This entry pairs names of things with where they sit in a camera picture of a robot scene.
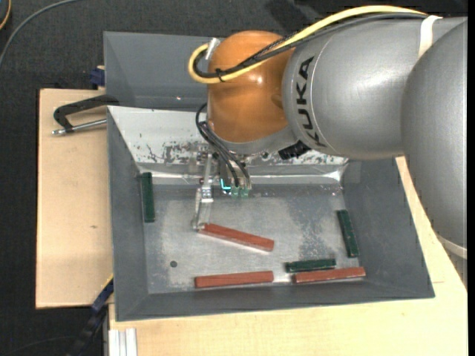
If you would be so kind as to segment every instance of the wooden board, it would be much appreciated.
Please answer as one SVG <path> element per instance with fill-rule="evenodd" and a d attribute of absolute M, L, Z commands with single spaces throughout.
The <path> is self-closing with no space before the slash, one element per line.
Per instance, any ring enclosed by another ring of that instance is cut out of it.
<path fill-rule="evenodd" d="M 106 128 L 53 136 L 54 110 L 97 90 L 39 94 L 36 307 L 90 305 L 112 273 Z M 105 117 L 105 108 L 71 116 Z"/>

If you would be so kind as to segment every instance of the gray tray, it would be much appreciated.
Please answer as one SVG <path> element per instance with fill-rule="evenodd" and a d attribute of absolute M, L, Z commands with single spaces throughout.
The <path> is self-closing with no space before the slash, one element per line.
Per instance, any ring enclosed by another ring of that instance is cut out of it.
<path fill-rule="evenodd" d="M 125 108 L 109 109 L 117 113 Z M 200 168 L 177 183 L 174 161 L 160 163 L 153 145 L 148 151 L 155 157 L 150 162 L 137 162 L 140 152 L 133 140 L 137 134 L 123 129 L 124 117 L 116 114 L 114 118 L 108 112 L 118 320 L 433 297 L 393 160 L 350 162 L 342 180 L 335 177 L 343 170 L 340 162 L 321 165 L 323 169 L 316 171 L 318 178 L 309 178 L 307 184 L 288 179 L 258 183 L 247 200 L 220 196 L 216 187 L 212 222 L 273 238 L 275 250 L 267 254 L 194 232 L 190 222 Z M 146 129 L 147 125 L 140 126 L 139 138 L 153 138 Z M 143 222 L 140 174 L 149 170 L 154 173 L 154 223 Z M 335 210 L 342 208 L 350 212 L 353 221 L 361 251 L 358 259 L 345 254 L 335 215 Z M 338 267 L 361 265 L 367 276 L 334 283 L 291 284 L 283 262 L 320 257 L 335 257 Z M 268 269 L 275 273 L 272 284 L 202 291 L 193 287 L 197 275 Z"/>

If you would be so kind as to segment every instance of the black carpet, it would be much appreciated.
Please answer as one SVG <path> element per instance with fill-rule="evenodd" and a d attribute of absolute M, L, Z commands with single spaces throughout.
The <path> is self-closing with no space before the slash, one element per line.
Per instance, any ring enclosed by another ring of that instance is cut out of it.
<path fill-rule="evenodd" d="M 10 30 L 56 1 L 13 0 Z M 468 0 L 96 0 L 60 7 L 27 25 L 0 70 L 0 356 L 63 355 L 89 315 L 86 308 L 35 310 L 38 89 L 92 88 L 89 72 L 103 63 L 104 30 L 194 36 L 247 29 L 288 33 L 363 4 L 468 14 Z M 100 354 L 99 339 L 87 355 Z"/>

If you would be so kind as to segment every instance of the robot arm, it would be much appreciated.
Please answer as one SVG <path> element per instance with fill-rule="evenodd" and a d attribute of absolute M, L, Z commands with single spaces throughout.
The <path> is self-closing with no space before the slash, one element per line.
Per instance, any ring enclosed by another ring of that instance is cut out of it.
<path fill-rule="evenodd" d="M 434 230 L 466 259 L 467 30 L 466 18 L 358 8 L 277 41 L 237 33 L 208 73 L 196 62 L 206 46 L 189 70 L 209 84 L 209 127 L 237 154 L 404 154 Z"/>

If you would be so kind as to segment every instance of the black cable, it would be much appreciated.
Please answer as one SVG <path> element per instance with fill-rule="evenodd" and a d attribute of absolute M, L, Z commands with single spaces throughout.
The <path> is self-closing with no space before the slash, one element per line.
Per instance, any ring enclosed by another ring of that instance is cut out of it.
<path fill-rule="evenodd" d="M 228 154 L 229 158 L 239 167 L 239 169 L 243 172 L 245 178 L 247 178 L 247 180 L 249 181 L 251 177 L 249 175 L 249 172 L 243 166 L 243 164 L 235 157 L 235 155 L 233 153 L 231 153 L 229 151 L 229 149 L 226 148 L 226 146 L 220 141 L 220 139 L 217 137 L 217 135 L 210 128 L 208 128 L 208 124 L 206 122 L 204 124 L 207 127 L 207 133 L 208 133 L 209 137 L 212 139 L 212 141 L 216 145 L 218 145 L 218 146 L 220 146 L 224 149 L 224 151 Z"/>
<path fill-rule="evenodd" d="M 239 179 L 238 179 L 238 175 L 236 174 L 236 170 L 232 167 L 231 165 L 231 162 L 229 161 L 229 159 L 227 158 L 228 154 L 227 152 L 223 151 L 223 149 L 218 145 L 216 146 L 216 144 L 209 138 L 209 132 L 207 132 L 207 129 L 203 128 L 203 123 L 206 123 L 206 122 L 200 122 L 200 114 L 201 112 L 203 111 L 203 109 L 205 109 L 205 107 L 208 105 L 208 103 L 205 103 L 203 104 L 200 108 L 198 108 L 198 111 L 196 112 L 196 117 L 194 119 L 195 123 L 196 123 L 196 126 L 201 134 L 201 136 L 211 145 L 213 146 L 216 151 L 219 153 L 219 155 L 221 156 L 221 158 L 223 159 L 223 161 L 226 163 L 226 167 L 229 169 L 229 171 L 231 172 L 232 174 L 232 177 L 235 179 L 235 186 L 236 187 L 239 187 Z"/>
<path fill-rule="evenodd" d="M 204 57 L 206 51 L 204 50 L 201 54 L 197 56 L 197 58 L 194 60 L 193 68 L 194 71 L 197 75 L 203 77 L 203 78 L 215 78 L 215 77 L 223 77 L 227 74 L 234 73 L 236 71 L 242 70 L 246 67 L 252 66 L 258 62 L 261 62 L 263 60 L 266 60 L 268 58 L 271 58 L 273 56 L 277 56 L 280 53 L 283 53 L 284 51 L 287 51 L 291 48 L 294 48 L 304 42 L 311 41 L 313 39 L 316 39 L 320 36 L 327 35 L 328 33 L 334 32 L 336 30 L 343 29 L 345 27 L 350 27 L 356 24 L 361 24 L 363 22 L 371 22 L 375 20 L 381 20 L 381 19 L 424 19 L 427 16 L 424 13 L 377 13 L 377 14 L 372 14 L 370 16 L 364 16 L 361 18 L 357 19 L 351 19 L 349 21 L 341 22 L 341 23 L 335 23 L 330 25 L 329 27 L 324 27 L 320 30 L 317 30 L 313 34 L 309 35 L 308 37 L 298 40 L 296 42 L 293 42 L 292 44 L 285 45 L 283 47 L 279 47 L 278 49 L 268 51 L 268 49 L 272 49 L 279 45 L 280 43 L 286 41 L 287 39 L 291 38 L 295 34 L 288 35 L 286 37 L 283 37 L 269 45 L 267 45 L 265 48 L 259 50 L 257 53 L 253 54 L 252 56 L 246 58 L 242 62 L 238 63 L 237 65 L 230 67 L 226 70 L 219 70 L 219 75 L 218 73 L 208 73 L 199 70 L 198 68 L 198 63 L 199 61 Z"/>
<path fill-rule="evenodd" d="M 10 38 L 8 39 L 7 43 L 5 44 L 4 46 L 4 49 L 3 51 L 0 53 L 0 70 L 1 70 L 1 66 L 3 65 L 3 61 L 4 61 L 4 58 L 5 58 L 5 55 L 7 54 L 7 50 L 8 48 L 10 47 L 10 45 L 12 44 L 13 40 L 15 39 L 16 35 L 19 33 L 19 31 L 21 29 L 23 29 L 23 27 L 28 24 L 31 20 L 35 19 L 36 17 L 38 17 L 39 15 L 43 14 L 44 12 L 47 12 L 48 10 L 51 10 L 53 8 L 56 8 L 56 7 L 61 7 L 62 5 L 65 5 L 65 4 L 70 4 L 70 3 L 74 3 L 74 2 L 78 2 L 78 1 L 86 1 L 86 0 L 63 0 L 63 1 L 59 1 L 57 3 L 54 3 L 54 4 L 51 4 L 51 5 L 48 5 L 47 7 L 44 7 L 40 10 L 37 10 L 35 13 L 33 13 L 31 16 L 28 16 L 14 31 L 13 33 L 11 34 Z"/>

